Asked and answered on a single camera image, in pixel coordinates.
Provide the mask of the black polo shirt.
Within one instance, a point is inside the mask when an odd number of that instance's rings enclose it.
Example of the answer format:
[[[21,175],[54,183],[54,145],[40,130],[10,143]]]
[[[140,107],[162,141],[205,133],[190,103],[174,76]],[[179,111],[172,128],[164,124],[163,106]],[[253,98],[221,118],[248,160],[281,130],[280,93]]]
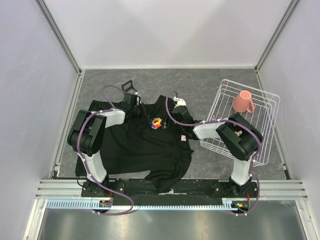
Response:
[[[109,110],[111,105],[118,106],[119,103],[93,101],[89,111]],[[145,106],[153,119],[163,119],[167,114],[165,103],[168,103],[169,110],[175,106],[173,98],[165,96]],[[107,178],[109,175],[146,171],[146,180],[159,193],[163,193],[186,174],[191,164],[193,150],[189,139],[181,126],[171,119],[166,129],[152,129],[146,118],[130,119],[123,124],[108,127],[104,131],[100,149]],[[77,176],[86,174],[79,156],[75,173]]]

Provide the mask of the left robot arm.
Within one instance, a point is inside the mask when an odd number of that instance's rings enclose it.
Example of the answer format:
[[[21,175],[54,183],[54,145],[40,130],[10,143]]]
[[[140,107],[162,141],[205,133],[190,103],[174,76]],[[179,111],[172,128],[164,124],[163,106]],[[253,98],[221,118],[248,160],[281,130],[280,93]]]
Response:
[[[109,183],[104,181],[108,174],[100,154],[105,129],[144,114],[146,109],[138,92],[125,93],[123,101],[118,106],[112,104],[110,109],[78,112],[69,131],[67,143],[77,152],[88,180],[94,182],[92,191],[99,197],[106,196],[110,191]]]

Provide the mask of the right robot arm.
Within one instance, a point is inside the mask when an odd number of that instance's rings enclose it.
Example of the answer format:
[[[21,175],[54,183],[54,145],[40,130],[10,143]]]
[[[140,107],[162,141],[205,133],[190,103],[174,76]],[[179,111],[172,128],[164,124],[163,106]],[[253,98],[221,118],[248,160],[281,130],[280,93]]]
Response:
[[[240,114],[212,121],[194,121],[184,105],[175,105],[168,117],[181,126],[192,140],[220,139],[233,156],[233,170],[229,178],[229,191],[235,197],[242,196],[252,180],[252,160],[262,148],[263,136]]]

